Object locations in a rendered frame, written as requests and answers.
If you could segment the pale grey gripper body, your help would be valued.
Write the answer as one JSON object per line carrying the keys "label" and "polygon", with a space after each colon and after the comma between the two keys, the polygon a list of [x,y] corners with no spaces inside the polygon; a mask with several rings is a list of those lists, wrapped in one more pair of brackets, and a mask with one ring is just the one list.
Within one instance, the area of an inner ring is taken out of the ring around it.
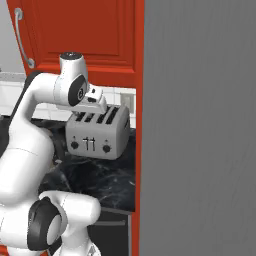
{"label": "pale grey gripper body", "polygon": [[86,99],[83,99],[79,104],[72,107],[71,110],[76,112],[104,114],[107,110],[107,102],[104,96],[102,96],[98,102],[88,102]]}

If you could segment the red cabinet side panel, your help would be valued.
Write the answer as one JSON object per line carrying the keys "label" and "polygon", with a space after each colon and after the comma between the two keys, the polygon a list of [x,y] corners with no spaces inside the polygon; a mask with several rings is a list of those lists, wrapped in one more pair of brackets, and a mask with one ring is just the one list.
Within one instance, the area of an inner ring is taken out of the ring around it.
{"label": "red cabinet side panel", "polygon": [[131,256],[139,256],[140,184],[144,62],[144,0],[135,0],[136,169],[135,211],[131,214]]}

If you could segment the grey fridge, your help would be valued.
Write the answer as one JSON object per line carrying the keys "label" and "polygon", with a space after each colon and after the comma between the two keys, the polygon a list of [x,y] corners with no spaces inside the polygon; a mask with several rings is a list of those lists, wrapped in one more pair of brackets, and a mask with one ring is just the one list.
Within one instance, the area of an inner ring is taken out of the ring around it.
{"label": "grey fridge", "polygon": [[256,0],[145,0],[140,256],[256,256]]}

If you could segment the white wall socket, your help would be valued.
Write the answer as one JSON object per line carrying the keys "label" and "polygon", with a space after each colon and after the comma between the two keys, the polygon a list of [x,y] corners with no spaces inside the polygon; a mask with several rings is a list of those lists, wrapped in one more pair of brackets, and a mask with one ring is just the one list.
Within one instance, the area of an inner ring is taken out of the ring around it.
{"label": "white wall socket", "polygon": [[127,94],[127,93],[121,93],[120,94],[120,102],[122,105],[125,105],[131,114],[134,113],[135,107],[134,107],[134,95],[133,94]]}

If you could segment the black dishwasher front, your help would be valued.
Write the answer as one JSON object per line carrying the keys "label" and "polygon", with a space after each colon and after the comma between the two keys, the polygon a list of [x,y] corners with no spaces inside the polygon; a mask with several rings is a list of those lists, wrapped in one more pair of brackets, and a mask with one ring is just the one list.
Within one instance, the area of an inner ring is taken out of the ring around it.
{"label": "black dishwasher front", "polygon": [[130,213],[103,208],[98,221],[125,220],[125,226],[88,227],[91,240],[102,256],[130,256]]}

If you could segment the silver four-slot toaster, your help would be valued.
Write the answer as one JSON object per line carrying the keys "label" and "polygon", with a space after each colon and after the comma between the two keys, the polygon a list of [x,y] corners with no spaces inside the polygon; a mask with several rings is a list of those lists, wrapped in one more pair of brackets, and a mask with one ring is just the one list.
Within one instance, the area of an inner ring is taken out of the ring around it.
{"label": "silver four-slot toaster", "polygon": [[72,114],[66,122],[65,132],[70,154],[115,160],[128,144],[129,109],[124,105],[108,105],[104,114]]}

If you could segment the red cupboard door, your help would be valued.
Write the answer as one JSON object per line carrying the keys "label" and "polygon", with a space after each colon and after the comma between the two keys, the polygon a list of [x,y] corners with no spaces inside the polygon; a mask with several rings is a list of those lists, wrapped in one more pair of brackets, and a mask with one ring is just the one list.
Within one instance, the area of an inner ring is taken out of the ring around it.
{"label": "red cupboard door", "polygon": [[7,0],[23,12],[22,45],[35,68],[60,72],[59,55],[81,53],[89,81],[136,86],[136,0]]}

